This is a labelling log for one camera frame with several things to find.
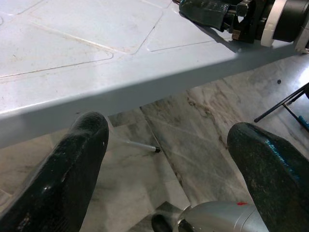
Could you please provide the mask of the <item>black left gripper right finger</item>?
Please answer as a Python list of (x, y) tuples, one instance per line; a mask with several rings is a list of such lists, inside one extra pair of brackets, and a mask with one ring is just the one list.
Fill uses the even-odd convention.
[(289, 141), (250, 123), (228, 132), (228, 151), (270, 232), (309, 230), (309, 161)]

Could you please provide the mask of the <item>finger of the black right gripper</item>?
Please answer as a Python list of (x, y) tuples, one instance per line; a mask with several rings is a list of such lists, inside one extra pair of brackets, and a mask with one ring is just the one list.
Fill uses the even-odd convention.
[(179, 12), (191, 22), (223, 32), (225, 15), (230, 5), (221, 0), (181, 0)]

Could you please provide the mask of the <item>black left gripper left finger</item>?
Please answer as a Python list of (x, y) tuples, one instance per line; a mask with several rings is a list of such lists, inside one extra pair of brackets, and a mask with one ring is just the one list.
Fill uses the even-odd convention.
[(78, 232), (109, 140), (106, 118), (80, 116), (0, 215), (3, 232)]

